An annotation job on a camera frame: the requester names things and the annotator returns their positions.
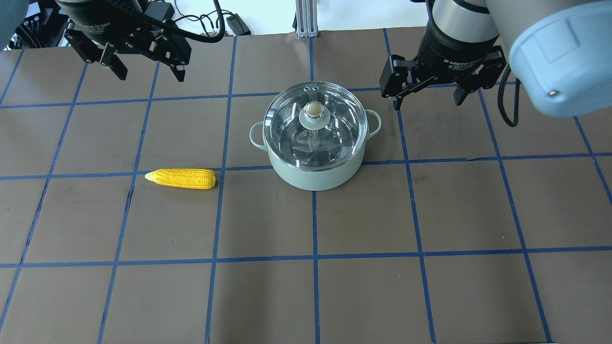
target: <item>corn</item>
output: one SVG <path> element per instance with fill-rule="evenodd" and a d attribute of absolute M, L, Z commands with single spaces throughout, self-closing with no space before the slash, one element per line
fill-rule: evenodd
<path fill-rule="evenodd" d="M 215 173 L 199 168 L 162 168 L 149 172 L 144 178 L 154 183 L 185 189 L 211 189 L 215 186 Z"/>

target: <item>pot handle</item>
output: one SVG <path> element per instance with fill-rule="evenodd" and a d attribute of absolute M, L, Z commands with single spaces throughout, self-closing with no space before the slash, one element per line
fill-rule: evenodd
<path fill-rule="evenodd" d="M 253 134 L 255 133 L 255 130 L 257 129 L 257 127 L 262 127 L 264 126 L 264 121 L 261 122 L 257 122 L 255 124 L 253 124 L 253 126 L 251 127 L 251 131 L 248 133 L 248 137 L 251 139 L 251 143 L 261 149 L 264 152 L 267 152 L 267 146 L 266 143 L 264 142 L 264 144 L 259 144 L 259 143 L 255 143 L 255 139 L 253 139 Z"/>
<path fill-rule="evenodd" d="M 381 121 L 380 115 L 376 111 L 374 111 L 374 110 L 365 110 L 365 112 L 367 112 L 370 115 L 374 116 L 376 118 L 376 120 L 378 120 L 378 128 L 376 128 L 376 130 L 374 130 L 371 133 L 367 133 L 367 135 L 365 136 L 365 139 L 369 140 L 374 135 L 376 135 L 379 131 L 381 131 L 381 127 L 383 126 L 383 122 Z"/>

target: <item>glass lid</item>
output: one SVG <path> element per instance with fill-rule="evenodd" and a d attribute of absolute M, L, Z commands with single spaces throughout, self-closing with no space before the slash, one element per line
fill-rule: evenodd
<path fill-rule="evenodd" d="M 345 88 L 312 81 L 279 94 L 264 120 L 264 140 L 282 161 L 324 171 L 349 161 L 368 130 L 365 110 Z"/>

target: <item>pot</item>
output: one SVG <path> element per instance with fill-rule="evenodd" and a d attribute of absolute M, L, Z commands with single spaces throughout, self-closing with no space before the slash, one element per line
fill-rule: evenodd
<path fill-rule="evenodd" d="M 366 113 L 378 121 L 368 131 Z M 261 127 L 263 144 L 255 142 Z M 311 81 L 281 92 L 264 120 L 251 127 L 253 145 L 268 153 L 276 173 L 300 189 L 334 188 L 352 177 L 364 159 L 365 143 L 381 129 L 381 118 L 364 109 L 347 89 Z"/>

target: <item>beige knob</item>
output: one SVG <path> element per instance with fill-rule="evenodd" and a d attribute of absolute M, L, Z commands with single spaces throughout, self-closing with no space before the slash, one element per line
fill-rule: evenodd
<path fill-rule="evenodd" d="M 304 112 L 311 118 L 317 118 L 323 114 L 323 104 L 319 102 L 310 102 L 304 107 Z"/>

